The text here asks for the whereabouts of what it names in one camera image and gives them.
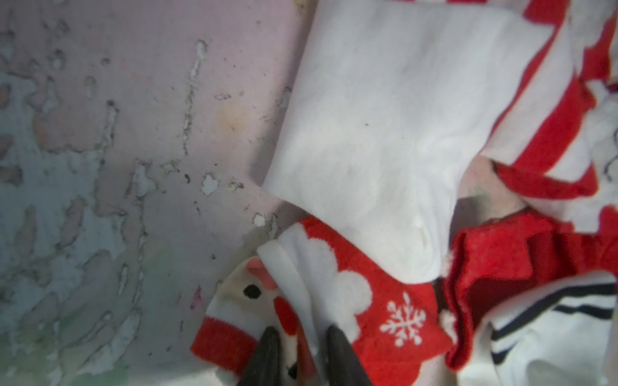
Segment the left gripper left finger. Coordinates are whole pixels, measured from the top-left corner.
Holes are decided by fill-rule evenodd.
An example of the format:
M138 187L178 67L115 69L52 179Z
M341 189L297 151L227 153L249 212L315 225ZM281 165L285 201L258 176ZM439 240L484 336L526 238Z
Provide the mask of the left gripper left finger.
M249 358L237 386L280 386L281 358L280 334L273 326L269 326Z

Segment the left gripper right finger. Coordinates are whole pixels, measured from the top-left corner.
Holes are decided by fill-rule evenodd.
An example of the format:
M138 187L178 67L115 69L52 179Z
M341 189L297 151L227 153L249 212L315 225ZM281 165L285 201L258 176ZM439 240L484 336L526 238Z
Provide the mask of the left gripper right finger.
M327 365L330 386L373 386L357 354L341 329L327 329Z

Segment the white sock front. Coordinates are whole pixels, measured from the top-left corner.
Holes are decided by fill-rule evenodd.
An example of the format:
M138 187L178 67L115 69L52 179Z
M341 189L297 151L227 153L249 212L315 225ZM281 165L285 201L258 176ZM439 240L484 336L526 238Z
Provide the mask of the white sock front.
M593 271L528 290L477 326L460 385L608 385L616 278Z

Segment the red white sock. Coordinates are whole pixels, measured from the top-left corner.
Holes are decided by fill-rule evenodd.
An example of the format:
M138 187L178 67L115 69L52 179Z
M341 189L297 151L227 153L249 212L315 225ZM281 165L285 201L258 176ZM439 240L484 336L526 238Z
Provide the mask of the red white sock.
M459 371L468 362L482 317L511 297L592 270L617 272L617 212L604 209L598 233L575 232L535 210L524 210L476 228L452 242L453 262L444 282L455 315L458 342L446 355Z

